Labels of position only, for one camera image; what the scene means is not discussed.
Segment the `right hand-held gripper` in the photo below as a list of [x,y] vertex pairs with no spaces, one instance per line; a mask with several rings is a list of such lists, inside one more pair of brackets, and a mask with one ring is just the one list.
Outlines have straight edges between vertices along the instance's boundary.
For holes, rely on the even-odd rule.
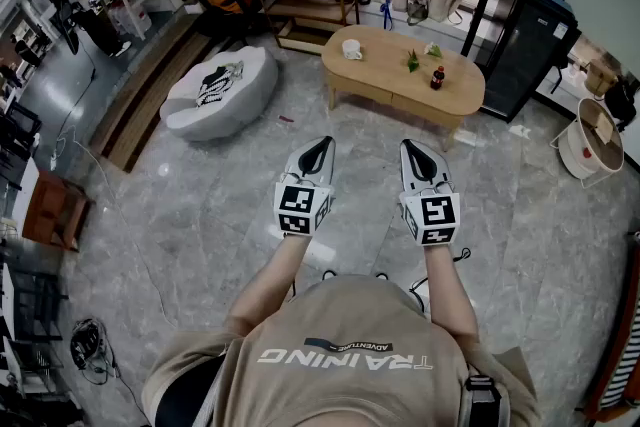
[[451,244],[460,228],[460,195],[427,189],[452,189],[444,157],[426,144],[404,139],[400,168],[405,191],[399,196],[402,218],[415,243],[422,247]]

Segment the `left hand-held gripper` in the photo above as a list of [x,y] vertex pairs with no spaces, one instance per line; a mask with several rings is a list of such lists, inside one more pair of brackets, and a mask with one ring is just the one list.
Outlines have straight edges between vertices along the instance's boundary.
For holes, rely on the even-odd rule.
[[312,139],[291,153],[285,172],[293,174],[284,174],[275,184],[273,212],[281,232],[305,237],[316,233],[334,200],[334,159],[331,136]]

